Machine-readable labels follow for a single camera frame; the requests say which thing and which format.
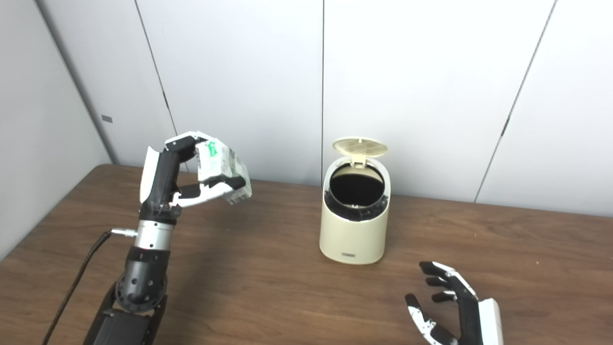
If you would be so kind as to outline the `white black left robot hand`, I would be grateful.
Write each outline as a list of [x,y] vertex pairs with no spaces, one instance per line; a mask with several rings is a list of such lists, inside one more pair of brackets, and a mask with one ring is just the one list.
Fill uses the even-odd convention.
[[[197,183],[178,185],[182,164],[196,160]],[[217,138],[189,131],[149,147],[141,177],[140,220],[175,224],[182,209],[221,198],[235,205],[252,197],[251,179],[238,155]]]

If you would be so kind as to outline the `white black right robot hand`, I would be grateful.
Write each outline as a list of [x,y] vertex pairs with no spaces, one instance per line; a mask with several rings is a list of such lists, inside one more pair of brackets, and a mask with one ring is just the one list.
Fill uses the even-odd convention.
[[435,303],[452,301],[458,306],[460,335],[455,336],[423,311],[417,297],[405,295],[407,310],[414,325],[430,345],[502,345],[503,327],[499,304],[495,299],[479,299],[462,275],[450,266],[434,261],[421,261],[426,284],[444,288],[432,295]]

